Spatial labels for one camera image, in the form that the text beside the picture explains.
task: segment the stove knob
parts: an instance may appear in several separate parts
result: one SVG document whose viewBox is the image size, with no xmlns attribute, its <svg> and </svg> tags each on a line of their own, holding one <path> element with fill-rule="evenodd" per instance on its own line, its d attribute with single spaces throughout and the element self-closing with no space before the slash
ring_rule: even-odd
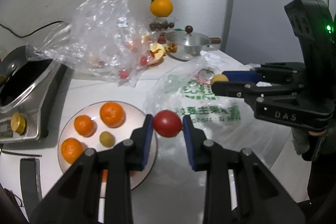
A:
<svg viewBox="0 0 336 224">
<path fill-rule="evenodd" d="M 23 135 L 26 130 L 26 119 L 20 113 L 16 112 L 10 120 L 10 127 L 13 132 Z"/>
</svg>

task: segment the pan handle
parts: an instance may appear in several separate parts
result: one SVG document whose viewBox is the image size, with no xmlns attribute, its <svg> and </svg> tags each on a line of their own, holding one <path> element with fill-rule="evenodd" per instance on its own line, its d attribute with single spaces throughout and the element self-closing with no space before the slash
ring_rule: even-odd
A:
<svg viewBox="0 0 336 224">
<path fill-rule="evenodd" d="M 221 39 L 219 37 L 211 37 L 211 44 L 214 45 L 214 44 L 220 44 L 221 43 Z"/>
</svg>

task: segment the black cable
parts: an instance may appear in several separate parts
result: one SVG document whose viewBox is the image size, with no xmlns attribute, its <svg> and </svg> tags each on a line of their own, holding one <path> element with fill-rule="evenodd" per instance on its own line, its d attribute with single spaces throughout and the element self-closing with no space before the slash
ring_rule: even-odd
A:
<svg viewBox="0 0 336 224">
<path fill-rule="evenodd" d="M 13 30 L 11 30 L 10 28 L 8 28 L 8 27 L 2 25 L 1 23 L 0 23 L 0 26 L 1 26 L 2 28 L 6 29 L 7 31 L 11 32 L 12 34 L 14 34 L 14 35 L 15 35 L 16 37 L 18 37 L 18 38 L 25 38 L 25 37 L 29 37 L 29 36 L 31 36 L 32 34 L 38 32 L 38 31 L 40 31 L 40 30 L 42 30 L 42 29 L 44 29 L 44 28 L 46 28 L 46 27 L 48 27 L 48 26 L 50 26 L 50 25 L 52 25 L 52 24 L 63 23 L 63 22 L 64 22 L 64 21 L 54 21 L 54 22 L 51 22 L 51 23 L 49 23 L 49 24 L 47 24 L 47 25 L 44 25 L 44 26 L 42 26 L 41 28 L 38 28 L 37 30 L 35 30 L 35 31 L 33 31 L 33 32 L 29 33 L 29 34 L 26 34 L 26 35 L 19 35 L 19 34 L 15 33 Z"/>
</svg>

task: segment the pot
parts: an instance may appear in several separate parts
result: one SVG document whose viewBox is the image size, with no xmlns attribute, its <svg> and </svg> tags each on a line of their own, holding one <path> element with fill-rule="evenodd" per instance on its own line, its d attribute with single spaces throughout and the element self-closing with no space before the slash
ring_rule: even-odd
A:
<svg viewBox="0 0 336 224">
<path fill-rule="evenodd" d="M 193 27 L 185 27 L 185 31 L 173 31 L 165 34 L 169 56 L 181 61 L 189 61 L 200 56 L 204 46 L 220 44 L 218 37 L 207 37 L 204 34 L 193 32 Z"/>
</svg>

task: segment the white table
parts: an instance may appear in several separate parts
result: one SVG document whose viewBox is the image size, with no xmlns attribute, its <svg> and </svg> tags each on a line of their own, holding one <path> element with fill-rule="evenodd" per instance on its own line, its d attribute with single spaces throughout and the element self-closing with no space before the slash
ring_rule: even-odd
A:
<svg viewBox="0 0 336 224">
<path fill-rule="evenodd" d="M 227 70 L 235 70 L 241 67 L 241 63 L 228 55 L 212 48 L 208 50 L 227 62 Z M 50 115 L 49 136 L 38 143 L 8 144 L 4 145 L 3 149 L 42 155 L 40 158 L 40 177 L 42 195 L 45 196 L 62 175 L 57 158 L 57 142 L 63 127 L 77 111 L 92 103 L 105 100 L 124 101 L 142 109 L 146 94 L 154 86 L 157 79 L 180 63 L 182 62 L 166 56 L 161 65 L 150 68 L 141 75 L 135 88 L 118 87 L 116 84 L 99 80 L 78 79 L 80 78 L 79 75 L 73 75 L 68 70 L 59 88 Z M 289 128 L 279 128 L 279 134 L 272 140 L 272 148 L 263 159 L 268 167 L 273 165 L 280 154 L 290 132 Z M 1 154 L 0 182 L 4 188 L 12 190 L 21 198 L 20 158 L 20 156 Z M 197 193 L 191 193 L 187 184 L 180 189 L 172 184 L 164 185 L 162 182 L 157 182 L 155 176 L 157 172 L 164 170 L 166 164 L 168 163 L 165 159 L 158 158 L 150 175 L 132 192 L 134 222 L 136 224 L 201 223 L 204 187 L 200 188 Z M 191 170 L 186 170 L 186 172 L 190 176 L 193 175 Z"/>
</svg>

